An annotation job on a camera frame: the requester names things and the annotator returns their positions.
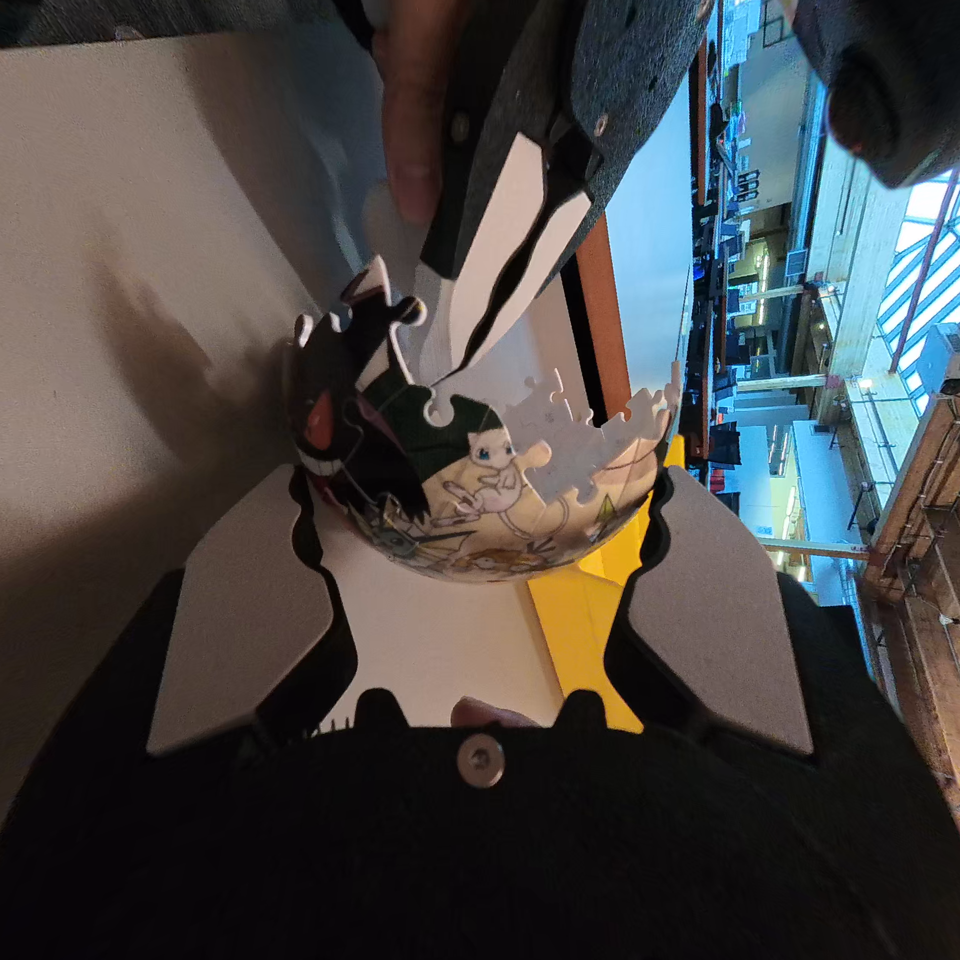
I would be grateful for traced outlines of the person's right hand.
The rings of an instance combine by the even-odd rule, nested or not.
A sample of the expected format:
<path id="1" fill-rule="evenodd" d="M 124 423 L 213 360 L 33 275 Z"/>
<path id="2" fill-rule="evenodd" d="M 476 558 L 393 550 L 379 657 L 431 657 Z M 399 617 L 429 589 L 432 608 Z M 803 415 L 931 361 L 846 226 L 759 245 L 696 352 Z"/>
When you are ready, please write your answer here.
<path id="1" fill-rule="evenodd" d="M 483 728 L 498 725 L 504 728 L 536 728 L 536 721 L 517 711 L 497 706 L 474 697 L 463 696 L 450 712 L 454 728 Z"/>

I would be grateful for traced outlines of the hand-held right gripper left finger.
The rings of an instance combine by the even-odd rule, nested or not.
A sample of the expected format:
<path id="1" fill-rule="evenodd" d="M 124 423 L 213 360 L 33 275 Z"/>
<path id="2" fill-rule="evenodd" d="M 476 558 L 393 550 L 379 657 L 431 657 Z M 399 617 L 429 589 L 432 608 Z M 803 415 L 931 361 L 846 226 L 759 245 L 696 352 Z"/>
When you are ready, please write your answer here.
<path id="1" fill-rule="evenodd" d="M 238 729 L 281 745 L 322 726 L 358 669 L 324 559 L 301 466 L 277 468 L 217 520 L 184 566 L 149 753 Z"/>

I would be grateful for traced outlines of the large glass window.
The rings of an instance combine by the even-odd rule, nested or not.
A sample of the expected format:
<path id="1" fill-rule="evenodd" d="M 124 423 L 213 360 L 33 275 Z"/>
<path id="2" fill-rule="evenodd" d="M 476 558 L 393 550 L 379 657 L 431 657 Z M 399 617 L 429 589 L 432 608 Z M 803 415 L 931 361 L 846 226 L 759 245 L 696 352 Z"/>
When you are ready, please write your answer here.
<path id="1" fill-rule="evenodd" d="M 952 170 L 911 189 L 876 317 L 877 335 L 918 415 L 936 390 L 924 355 L 939 367 L 940 335 L 958 333 L 958 322 L 959 184 Z"/>

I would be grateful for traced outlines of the partly built puzzle ball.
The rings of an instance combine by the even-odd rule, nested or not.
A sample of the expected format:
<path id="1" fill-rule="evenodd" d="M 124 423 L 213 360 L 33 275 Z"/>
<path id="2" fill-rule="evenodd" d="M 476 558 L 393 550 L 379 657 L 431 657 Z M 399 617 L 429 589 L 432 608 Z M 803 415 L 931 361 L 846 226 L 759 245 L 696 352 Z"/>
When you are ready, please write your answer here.
<path id="1" fill-rule="evenodd" d="M 322 314 L 297 316 L 283 392 L 293 443 L 318 495 L 393 562 L 464 583 L 573 565 L 642 509 L 681 406 L 682 371 L 641 389 L 602 426 L 575 418 L 559 372 L 529 378 L 501 410 L 459 393 L 444 424 L 415 383 L 401 335 L 428 317 L 393 294 L 376 255 Z"/>

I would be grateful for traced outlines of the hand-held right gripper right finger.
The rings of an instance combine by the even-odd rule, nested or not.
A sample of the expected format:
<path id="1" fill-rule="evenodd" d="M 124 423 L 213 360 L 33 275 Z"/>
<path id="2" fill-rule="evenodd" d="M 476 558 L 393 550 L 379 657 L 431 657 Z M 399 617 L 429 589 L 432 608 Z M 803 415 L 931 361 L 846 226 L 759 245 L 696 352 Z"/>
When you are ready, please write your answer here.
<path id="1" fill-rule="evenodd" d="M 777 575 L 734 513 L 678 466 L 662 468 L 640 567 L 604 652 L 606 677 L 644 726 L 716 732 L 788 755 L 813 739 Z"/>

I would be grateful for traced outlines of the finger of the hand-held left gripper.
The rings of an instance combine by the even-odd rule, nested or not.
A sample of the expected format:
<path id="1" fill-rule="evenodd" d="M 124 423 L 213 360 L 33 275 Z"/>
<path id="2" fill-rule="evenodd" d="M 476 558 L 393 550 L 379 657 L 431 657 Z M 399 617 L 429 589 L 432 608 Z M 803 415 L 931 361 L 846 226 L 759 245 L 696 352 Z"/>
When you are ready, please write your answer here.
<path id="1" fill-rule="evenodd" d="M 576 192 L 560 202 L 547 217 L 536 220 L 530 234 L 499 274 L 485 311 L 466 341 L 461 370 L 474 366 L 540 294 L 591 206 L 588 193 Z"/>
<path id="2" fill-rule="evenodd" d="M 542 147 L 518 132 L 455 277 L 418 264 L 428 316 L 418 328 L 418 383 L 435 385 L 487 349 L 498 315 L 526 270 L 528 241 L 546 199 Z"/>

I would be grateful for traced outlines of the yellow plastic bin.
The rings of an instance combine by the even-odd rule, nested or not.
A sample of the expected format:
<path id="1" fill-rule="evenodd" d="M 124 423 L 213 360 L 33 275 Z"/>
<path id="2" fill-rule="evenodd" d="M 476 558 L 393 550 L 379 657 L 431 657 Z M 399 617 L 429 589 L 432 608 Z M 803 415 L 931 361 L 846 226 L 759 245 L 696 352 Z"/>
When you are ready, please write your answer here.
<path id="1" fill-rule="evenodd" d="M 623 589 L 642 565 L 651 500 L 648 495 L 617 534 L 581 560 L 527 582 L 561 694 L 598 693 L 607 726 L 632 734 L 642 723 L 607 677 L 604 654 Z"/>

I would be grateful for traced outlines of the wood-edged grey table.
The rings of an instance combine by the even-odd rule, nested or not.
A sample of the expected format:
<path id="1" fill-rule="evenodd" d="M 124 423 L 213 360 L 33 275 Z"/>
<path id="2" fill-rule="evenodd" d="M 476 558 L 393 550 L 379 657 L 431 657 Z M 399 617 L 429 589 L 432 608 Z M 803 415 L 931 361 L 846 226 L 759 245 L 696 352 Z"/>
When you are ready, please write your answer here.
<path id="1" fill-rule="evenodd" d="M 578 372 L 561 375 L 595 426 L 660 389 L 683 349 L 692 277 L 690 80 L 560 272 Z"/>

